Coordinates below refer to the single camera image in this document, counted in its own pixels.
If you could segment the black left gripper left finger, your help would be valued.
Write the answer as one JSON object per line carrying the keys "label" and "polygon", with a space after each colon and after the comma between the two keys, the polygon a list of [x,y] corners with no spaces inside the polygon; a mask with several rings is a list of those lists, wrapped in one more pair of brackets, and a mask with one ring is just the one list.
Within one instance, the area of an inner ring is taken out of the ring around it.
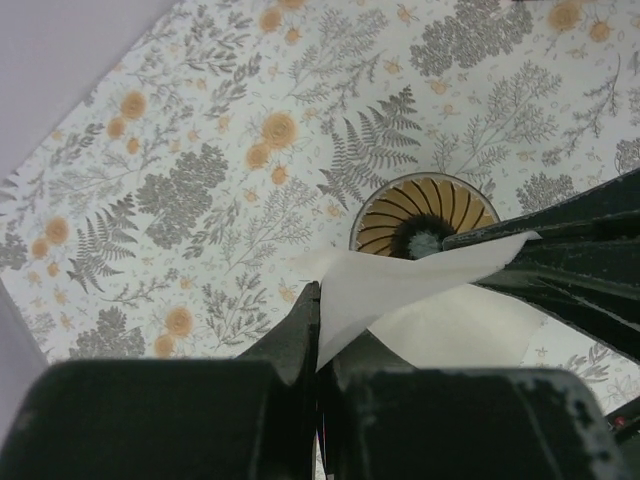
{"label": "black left gripper left finger", "polygon": [[320,286],[233,359],[49,368],[1,450],[5,479],[310,479]]}

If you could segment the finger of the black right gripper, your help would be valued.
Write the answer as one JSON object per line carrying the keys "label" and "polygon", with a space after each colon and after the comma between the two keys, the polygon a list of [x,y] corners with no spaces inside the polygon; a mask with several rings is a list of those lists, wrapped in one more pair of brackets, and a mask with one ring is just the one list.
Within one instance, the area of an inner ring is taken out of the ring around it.
{"label": "finger of the black right gripper", "polygon": [[449,236],[443,248],[453,250],[525,232],[558,241],[638,238],[639,171],[625,173],[539,212]]}
{"label": "finger of the black right gripper", "polygon": [[639,358],[639,242],[529,241],[476,283],[521,300],[630,360]]}

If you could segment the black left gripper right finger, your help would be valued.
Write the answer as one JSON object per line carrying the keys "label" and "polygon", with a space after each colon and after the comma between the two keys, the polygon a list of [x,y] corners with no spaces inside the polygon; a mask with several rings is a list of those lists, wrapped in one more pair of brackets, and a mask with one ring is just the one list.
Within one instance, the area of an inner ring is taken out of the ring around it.
{"label": "black left gripper right finger", "polygon": [[631,479],[633,450],[570,372],[420,369],[363,334],[319,372],[331,479]]}

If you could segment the white paper coffee filter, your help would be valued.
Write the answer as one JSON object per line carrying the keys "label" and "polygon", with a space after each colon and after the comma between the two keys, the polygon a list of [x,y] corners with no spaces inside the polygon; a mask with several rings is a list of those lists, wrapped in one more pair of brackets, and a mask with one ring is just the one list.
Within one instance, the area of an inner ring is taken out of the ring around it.
{"label": "white paper coffee filter", "polygon": [[290,262],[319,282],[317,365],[370,332],[422,368],[517,367],[545,314],[478,286],[537,239],[525,232],[420,260],[325,248]]}

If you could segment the clear ribbed glass dripper cone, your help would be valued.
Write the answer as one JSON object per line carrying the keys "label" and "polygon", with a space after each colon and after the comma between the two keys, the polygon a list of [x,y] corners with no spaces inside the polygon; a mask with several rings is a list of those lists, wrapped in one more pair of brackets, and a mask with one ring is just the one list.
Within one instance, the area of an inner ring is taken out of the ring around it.
{"label": "clear ribbed glass dripper cone", "polygon": [[365,201],[351,229],[349,248],[418,260],[441,252],[451,236],[498,221],[486,197],[462,180],[431,172],[405,175]]}

